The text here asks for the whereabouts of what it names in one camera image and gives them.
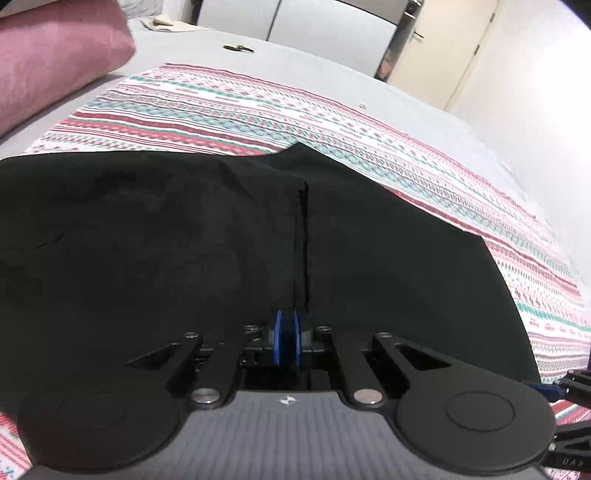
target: small brown object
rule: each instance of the small brown object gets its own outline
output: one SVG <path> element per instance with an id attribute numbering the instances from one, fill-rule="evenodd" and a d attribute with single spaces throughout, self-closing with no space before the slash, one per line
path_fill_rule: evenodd
<path id="1" fill-rule="evenodd" d="M 225 49 L 227 50 L 232 50 L 232 51 L 250 51 L 254 53 L 254 50 L 248 47 L 245 47 L 244 45 L 236 45 L 235 47 L 232 45 L 224 45 L 223 46 Z"/>

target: striped blanket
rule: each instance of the striped blanket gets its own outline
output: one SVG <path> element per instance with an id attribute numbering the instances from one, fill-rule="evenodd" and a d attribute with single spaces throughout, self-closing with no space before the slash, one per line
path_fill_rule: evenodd
<path id="1" fill-rule="evenodd" d="M 589 318 L 569 263 L 543 225 L 447 155 L 330 99 L 224 70 L 165 64 L 107 90 L 25 153 L 261 155 L 298 141 L 482 236 L 521 314 L 543 381 L 586 368 Z M 559 423 L 591 417 L 565 401 L 553 409 Z M 28 465 L 14 426 L 0 416 L 0 479 L 16 478 Z"/>

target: logo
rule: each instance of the logo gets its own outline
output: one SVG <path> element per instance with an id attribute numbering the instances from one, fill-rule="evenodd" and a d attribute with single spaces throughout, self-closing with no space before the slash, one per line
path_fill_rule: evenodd
<path id="1" fill-rule="evenodd" d="M 279 401 L 284 404 L 286 407 L 289 407 L 290 405 L 294 404 L 297 402 L 297 399 L 292 397 L 291 395 L 288 395 L 286 397 L 280 398 Z"/>

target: bed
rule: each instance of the bed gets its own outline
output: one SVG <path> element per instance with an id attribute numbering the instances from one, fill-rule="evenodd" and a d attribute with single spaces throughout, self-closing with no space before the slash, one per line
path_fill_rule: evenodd
<path id="1" fill-rule="evenodd" d="M 544 382 L 587 367 L 591 326 L 581 283 L 543 213 L 464 122 L 287 47 L 213 30 L 154 32 L 139 20 L 129 26 L 132 60 L 12 131 L 0 158 L 97 150 L 258 155 L 303 142 L 481 235 Z M 553 410 L 559 423 L 591 417 L 566 401 Z M 0 414 L 0 478 L 17 478 L 29 466 L 14 425 Z"/>

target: white cabinet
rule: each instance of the white cabinet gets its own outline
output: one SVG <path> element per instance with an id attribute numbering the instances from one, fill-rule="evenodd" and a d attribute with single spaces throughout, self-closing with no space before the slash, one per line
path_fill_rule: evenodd
<path id="1" fill-rule="evenodd" d="M 279 0 L 203 0 L 197 25 L 266 40 L 278 4 Z"/>
<path id="2" fill-rule="evenodd" d="M 162 13 L 170 20 L 180 20 L 181 22 L 190 22 L 193 4 L 191 0 L 164 0 L 162 4 Z"/>
<path id="3" fill-rule="evenodd" d="M 372 77 L 396 31 L 339 0 L 203 0 L 197 24 L 296 48 Z"/>
<path id="4" fill-rule="evenodd" d="M 338 0 L 282 0 L 269 41 L 374 76 L 396 25 Z"/>

